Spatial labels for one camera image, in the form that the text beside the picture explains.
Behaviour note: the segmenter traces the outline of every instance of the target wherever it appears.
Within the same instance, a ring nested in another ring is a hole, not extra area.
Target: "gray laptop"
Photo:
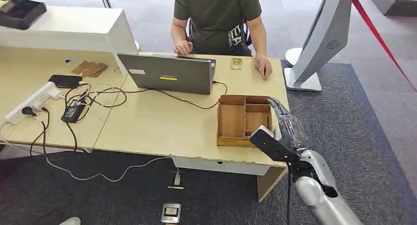
[[[118,54],[138,87],[210,95],[216,61]]]

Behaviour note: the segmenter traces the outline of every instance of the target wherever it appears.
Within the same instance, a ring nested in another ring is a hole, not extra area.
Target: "dark gray carpet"
[[[322,92],[289,91],[288,97],[339,191],[365,225],[415,224],[416,198],[352,67],[328,64],[320,77]],[[102,172],[111,178],[153,158],[102,151],[51,157],[79,177]],[[110,183],[76,181],[42,156],[0,161],[0,224],[57,225],[79,216],[83,225],[158,225],[162,204],[169,201],[182,204],[183,225],[285,224],[286,178],[258,203],[255,176],[182,169],[185,190],[170,190],[174,170],[171,160],[160,160]],[[294,190],[291,224],[316,224]]]

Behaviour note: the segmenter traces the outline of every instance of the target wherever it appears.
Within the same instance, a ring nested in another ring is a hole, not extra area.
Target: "white power strip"
[[[47,82],[28,99],[19,104],[14,110],[6,115],[6,121],[12,124],[20,123],[27,116],[22,113],[23,108],[31,107],[33,110],[41,111],[44,107],[43,104],[50,97],[54,98],[55,100],[59,100],[62,97],[62,91],[59,90],[53,82]]]

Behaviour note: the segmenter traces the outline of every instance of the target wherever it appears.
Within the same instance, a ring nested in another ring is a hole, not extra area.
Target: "robotic arm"
[[[306,132],[297,117],[275,98],[268,102],[278,118],[276,135],[260,126],[250,141],[274,161],[287,162],[298,194],[323,225],[363,225],[336,188],[324,158],[305,148]]]

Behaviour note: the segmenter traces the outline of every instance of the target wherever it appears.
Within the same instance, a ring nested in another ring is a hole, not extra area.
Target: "white shoe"
[[[72,217],[60,223],[60,225],[81,225],[81,219],[78,217]]]

